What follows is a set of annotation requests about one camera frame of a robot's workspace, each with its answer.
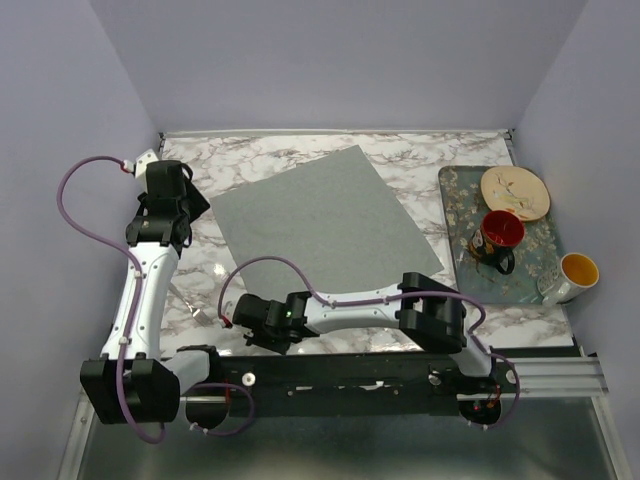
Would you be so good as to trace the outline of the silver fork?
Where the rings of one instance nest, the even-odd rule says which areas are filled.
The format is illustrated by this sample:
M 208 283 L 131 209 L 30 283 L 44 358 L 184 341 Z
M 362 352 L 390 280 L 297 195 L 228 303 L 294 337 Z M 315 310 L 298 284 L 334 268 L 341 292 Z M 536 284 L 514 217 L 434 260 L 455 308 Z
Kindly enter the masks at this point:
M 213 320 L 202 309 L 196 307 L 187 300 L 173 283 L 169 284 L 169 291 L 186 306 L 191 317 L 198 325 L 202 327 L 209 327 L 213 325 Z

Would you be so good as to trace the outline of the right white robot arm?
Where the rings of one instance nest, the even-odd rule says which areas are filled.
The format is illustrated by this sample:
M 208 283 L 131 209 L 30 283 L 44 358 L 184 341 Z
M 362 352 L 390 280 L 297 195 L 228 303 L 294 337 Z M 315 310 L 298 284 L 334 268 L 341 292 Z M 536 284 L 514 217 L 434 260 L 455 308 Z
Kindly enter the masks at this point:
M 334 331 L 389 328 L 401 331 L 422 350 L 449 356 L 462 384 L 480 392 L 496 380 L 490 353 L 466 326 L 466 308 L 479 313 L 475 300 L 422 274 L 408 272 L 402 281 L 371 291 L 329 294 L 294 292 L 286 300 L 244 294 L 232 323 L 250 331 L 249 345 L 286 354 L 293 343 Z

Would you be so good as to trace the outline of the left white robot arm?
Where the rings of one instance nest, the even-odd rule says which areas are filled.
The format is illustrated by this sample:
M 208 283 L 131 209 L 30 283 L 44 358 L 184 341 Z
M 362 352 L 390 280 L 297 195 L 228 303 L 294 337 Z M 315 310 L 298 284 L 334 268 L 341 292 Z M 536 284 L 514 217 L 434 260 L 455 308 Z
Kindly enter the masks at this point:
M 192 223 L 209 208 L 184 163 L 146 152 L 128 165 L 142 184 L 125 231 L 128 271 L 110 334 L 96 360 L 83 363 L 84 388 L 105 424 L 171 422 L 191 388 L 214 393 L 222 380 L 210 346 L 188 346 L 163 359 L 161 323 L 171 280 L 192 241 Z

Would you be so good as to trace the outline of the grey cloth napkin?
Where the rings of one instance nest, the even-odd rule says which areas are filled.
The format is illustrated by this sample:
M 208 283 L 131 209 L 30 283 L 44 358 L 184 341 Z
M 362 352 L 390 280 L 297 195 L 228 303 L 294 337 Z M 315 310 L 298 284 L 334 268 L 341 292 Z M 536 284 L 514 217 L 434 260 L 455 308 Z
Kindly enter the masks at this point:
M 245 288 L 283 299 L 301 270 L 323 293 L 373 290 L 443 268 L 360 147 L 334 152 L 211 200 Z

